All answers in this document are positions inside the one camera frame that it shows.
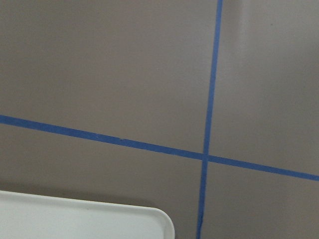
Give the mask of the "white plastic tray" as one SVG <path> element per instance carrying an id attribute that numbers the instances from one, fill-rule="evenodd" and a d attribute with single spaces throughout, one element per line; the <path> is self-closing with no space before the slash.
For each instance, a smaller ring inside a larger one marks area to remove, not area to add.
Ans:
<path id="1" fill-rule="evenodd" d="M 151 207 L 0 193 L 2 239 L 173 239 L 175 228 Z"/>

